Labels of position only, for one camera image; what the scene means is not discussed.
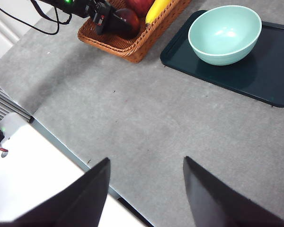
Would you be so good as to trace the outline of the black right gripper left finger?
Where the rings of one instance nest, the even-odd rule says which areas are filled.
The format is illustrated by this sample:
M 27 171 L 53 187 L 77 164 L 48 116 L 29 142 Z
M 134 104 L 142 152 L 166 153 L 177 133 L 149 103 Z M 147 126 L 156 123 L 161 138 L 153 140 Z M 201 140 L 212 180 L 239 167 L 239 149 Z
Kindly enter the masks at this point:
M 0 227 L 97 227 L 108 194 L 110 159 L 104 158 L 60 193 Z

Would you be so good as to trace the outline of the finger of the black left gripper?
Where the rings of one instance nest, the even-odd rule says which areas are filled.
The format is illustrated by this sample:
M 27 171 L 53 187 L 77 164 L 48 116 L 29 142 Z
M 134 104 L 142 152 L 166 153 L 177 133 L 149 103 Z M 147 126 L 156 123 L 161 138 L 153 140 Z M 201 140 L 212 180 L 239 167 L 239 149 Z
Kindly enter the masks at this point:
M 105 34 L 129 35 L 131 31 L 132 26 L 114 13 L 108 16 L 104 25 Z

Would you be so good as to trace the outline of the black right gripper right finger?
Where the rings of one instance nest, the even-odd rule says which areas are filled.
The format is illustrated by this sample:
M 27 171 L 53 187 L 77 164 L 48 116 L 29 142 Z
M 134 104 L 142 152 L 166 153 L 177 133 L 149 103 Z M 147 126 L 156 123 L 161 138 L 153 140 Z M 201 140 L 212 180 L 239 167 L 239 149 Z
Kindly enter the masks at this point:
M 236 192 L 189 156 L 183 160 L 186 195 L 198 227 L 284 227 L 284 220 Z

